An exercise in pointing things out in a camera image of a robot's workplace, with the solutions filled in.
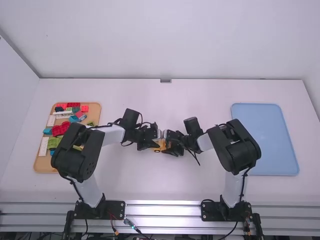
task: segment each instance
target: wooden board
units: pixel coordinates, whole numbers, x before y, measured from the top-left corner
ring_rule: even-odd
[[[85,113],[86,114],[86,119],[84,119],[81,122],[81,124],[86,125],[87,123],[93,121],[94,124],[98,125],[99,124],[99,118],[100,118],[100,112],[101,112],[100,104],[97,103],[97,102],[81,102],[80,104],[81,104],[81,106],[82,105],[88,105],[89,106],[89,112]],[[56,107],[56,104],[54,104],[52,106],[50,115],[52,115],[55,112],[55,107]],[[56,119],[55,122],[54,122],[54,125],[55,126],[56,125],[61,125],[65,121],[69,121],[69,119],[68,118]],[[52,137],[52,135],[43,134],[43,137]],[[36,154],[35,161],[34,161],[34,164],[33,164],[34,171],[36,171],[37,173],[57,173],[58,171],[55,168],[51,167],[50,151],[47,150],[45,156],[39,156],[39,151],[40,151],[40,146],[39,146],[39,149],[38,149],[38,152]]]

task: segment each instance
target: connector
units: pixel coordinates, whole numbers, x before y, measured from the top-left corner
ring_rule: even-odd
[[[137,231],[137,227],[136,227],[136,225],[134,225],[134,223],[132,222],[132,221],[130,221],[128,218],[125,218],[124,220],[123,220],[123,223],[125,224],[125,225],[129,225],[132,229],[134,229],[135,231]]]
[[[112,227],[112,230],[114,231],[114,234],[115,234],[116,236],[119,235],[119,232],[117,231],[117,229],[115,229],[115,227]]]

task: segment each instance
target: cable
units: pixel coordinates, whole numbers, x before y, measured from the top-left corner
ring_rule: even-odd
[[[233,129],[234,133],[237,133],[237,131],[235,130],[235,128],[234,128],[233,126],[231,126],[231,125],[222,123],[222,124],[219,124],[219,125],[217,125],[217,126],[218,126],[218,127],[220,127],[220,126],[226,126],[227,128]],[[252,159],[254,159],[252,153],[250,152],[250,150],[249,150],[249,148],[248,148],[248,146],[247,146],[246,141],[245,141],[242,137],[240,137],[240,136],[239,136],[239,138],[240,138],[240,140],[244,143],[244,145],[245,145],[248,153],[250,154],[250,157],[251,157]],[[243,198],[243,196],[244,196],[245,179],[246,179],[246,177],[248,176],[248,172],[249,172],[250,169],[251,169],[251,167],[249,167],[249,168],[244,172],[244,174],[242,175],[242,186],[241,186],[241,192],[240,192],[240,196],[239,196],[239,203],[242,201],[242,198]],[[211,199],[205,199],[205,200],[203,200],[202,202],[204,202],[204,201],[214,202],[214,201],[211,200]],[[234,232],[234,230],[236,229],[237,225],[238,225],[238,221],[235,222],[235,225],[234,225],[233,229],[232,229],[228,234],[224,235],[223,237],[221,237],[221,238],[219,238],[219,239],[217,239],[217,240],[222,240],[222,239],[225,239],[226,237],[228,237],[230,234],[232,234],[232,233]]]
[[[84,221],[85,221],[85,233],[84,233],[84,234],[82,234],[81,238],[82,238],[84,235],[86,235],[86,234],[88,233],[88,229],[89,229],[87,219],[85,218],[85,219],[84,219]]]
[[[194,153],[194,155],[192,154],[192,152],[189,150],[189,149],[187,149],[187,151],[192,155],[192,157],[194,157],[194,159],[196,160],[196,162],[198,163],[198,165],[199,166],[201,166],[200,165],[200,162],[198,161],[198,158],[197,158],[197,155],[196,155],[196,152],[194,151],[193,153]]]
[[[122,142],[121,143],[121,146],[122,147],[128,147],[128,146],[130,146],[130,145],[132,145],[132,144],[134,144],[134,142],[132,141],[132,142],[130,142],[130,143],[128,143],[127,145],[124,145],[124,143]]]

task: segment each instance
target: blue tray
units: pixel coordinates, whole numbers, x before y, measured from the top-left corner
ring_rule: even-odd
[[[281,108],[276,104],[235,103],[233,119],[239,119],[261,148],[261,158],[250,175],[296,176],[299,165]]]

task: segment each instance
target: white table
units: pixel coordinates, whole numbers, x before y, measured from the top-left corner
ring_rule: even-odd
[[[49,111],[56,102],[99,102],[100,124],[126,108],[180,130],[196,116],[206,130],[231,119],[233,103],[275,103],[283,112],[300,167],[298,176],[250,176],[247,194],[261,215],[266,235],[320,236],[320,123],[301,80],[254,79],[42,79],[0,182],[0,231],[61,232],[77,196],[57,174],[40,174],[33,163]],[[233,222],[202,222],[202,199],[219,200],[225,170],[214,150],[202,153],[201,167],[189,155],[175,158],[136,145],[101,150],[95,176],[107,199],[125,200],[126,214],[143,233],[225,234]],[[131,232],[120,221],[120,232]],[[89,231],[112,232],[109,221],[89,221]],[[85,223],[74,222],[74,231]],[[242,234],[239,224],[234,232]]]

